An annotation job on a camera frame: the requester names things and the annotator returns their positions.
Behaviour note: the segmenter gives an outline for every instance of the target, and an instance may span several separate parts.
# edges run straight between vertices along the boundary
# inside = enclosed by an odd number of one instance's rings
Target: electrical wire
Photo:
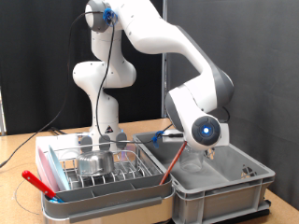
[[[31,135],[26,141],[24,141],[22,144],[20,144],[14,151],[13,153],[9,156],[9,158],[6,161],[3,161],[0,164],[0,168],[2,168],[5,164],[7,164],[7,162],[13,157],[13,155],[23,146],[25,145],[30,139],[32,139],[34,136],[36,136],[38,133],[44,131],[48,126],[50,126],[62,113],[62,111],[64,110],[64,106],[66,104],[67,101],[67,97],[68,97],[68,89],[69,89],[69,77],[70,77],[70,73],[69,73],[69,64],[70,64],[70,44],[71,44],[71,35],[72,35],[72,29],[73,26],[76,24],[76,22],[82,18],[83,16],[85,16],[86,14],[89,13],[103,13],[102,11],[90,11],[90,12],[84,12],[82,14],[80,14],[72,23],[71,28],[69,30],[69,37],[68,37],[68,49],[67,49],[67,84],[66,84],[66,91],[65,91],[65,96],[64,96],[64,102],[63,105],[61,107],[61,109],[59,110],[59,112],[57,113],[57,115],[55,116],[54,119],[52,119],[48,124],[46,124],[44,127],[42,127],[40,130],[38,130],[36,133],[34,133],[33,135]]]
[[[18,192],[18,189],[20,187],[20,185],[24,182],[25,180],[23,180],[19,186],[16,188],[16,191],[15,191],[15,199],[16,199],[16,202],[17,204],[19,205],[19,207],[21,207],[23,210],[29,212],[29,213],[32,213],[32,214],[35,214],[35,215],[39,215],[38,213],[35,213],[35,212],[32,212],[32,211],[29,211],[27,208],[24,208],[19,202],[18,202],[18,198],[17,198],[17,192]]]
[[[109,17],[109,20],[112,22],[112,36],[111,36],[111,43],[110,43],[110,48],[109,48],[109,54],[108,54],[108,59],[107,59],[107,69],[104,75],[104,78],[102,80],[99,92],[97,94],[96,97],[96,107],[95,107],[95,119],[96,119],[96,127],[98,132],[100,133],[101,137],[103,137],[108,143],[128,143],[128,144],[147,144],[147,143],[151,143],[152,140],[148,141],[148,142],[135,142],[135,141],[115,141],[115,140],[110,140],[110,139],[106,139],[101,131],[100,131],[100,126],[99,126],[99,120],[98,120],[98,106],[99,106],[99,99],[100,99],[100,95],[101,95],[101,90],[103,88],[103,84],[107,78],[107,74],[108,74],[108,70],[109,70],[109,65],[110,65],[110,58],[111,58],[111,51],[112,51],[112,46],[113,46],[113,38],[114,38],[114,32],[115,32],[115,22],[113,21],[113,18]],[[172,126],[172,124],[170,124],[169,126],[167,126],[165,129],[163,129],[163,132],[165,132],[168,128],[170,128]]]

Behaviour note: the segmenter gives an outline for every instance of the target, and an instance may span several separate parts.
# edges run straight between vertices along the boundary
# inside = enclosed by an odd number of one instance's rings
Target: bin handle
[[[162,203],[162,197],[157,197],[157,198],[146,199],[134,203],[125,203],[125,204],[115,205],[111,207],[105,207],[105,208],[101,208],[98,210],[93,210],[85,213],[70,215],[69,222],[76,223],[76,222],[85,221],[93,218],[110,216],[117,213],[128,212],[134,209],[149,207],[161,203]]]

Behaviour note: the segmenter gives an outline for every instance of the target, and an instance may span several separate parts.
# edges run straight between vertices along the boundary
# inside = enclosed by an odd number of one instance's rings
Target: blue led light
[[[205,129],[204,129],[204,133],[209,133],[209,129],[208,129],[208,128],[205,128]]]

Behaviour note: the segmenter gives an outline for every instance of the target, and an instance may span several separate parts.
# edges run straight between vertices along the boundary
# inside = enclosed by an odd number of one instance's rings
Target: clear plastic container
[[[204,152],[186,146],[179,157],[180,168],[190,173],[201,171],[204,162]]]

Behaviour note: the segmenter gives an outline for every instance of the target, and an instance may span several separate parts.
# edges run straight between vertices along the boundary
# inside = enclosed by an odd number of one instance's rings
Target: red stick
[[[176,162],[177,162],[177,160],[178,160],[180,154],[183,152],[183,150],[184,150],[184,148],[186,147],[186,145],[187,145],[187,142],[185,141],[185,142],[183,143],[183,145],[180,147],[180,149],[179,149],[179,151],[178,151],[176,157],[172,160],[170,166],[168,167],[168,169],[167,169],[166,173],[164,174],[163,179],[161,180],[161,182],[160,182],[159,185],[162,185],[162,184],[165,182],[165,180],[167,179],[168,175],[170,174],[172,168],[173,168],[174,165],[176,164]]]

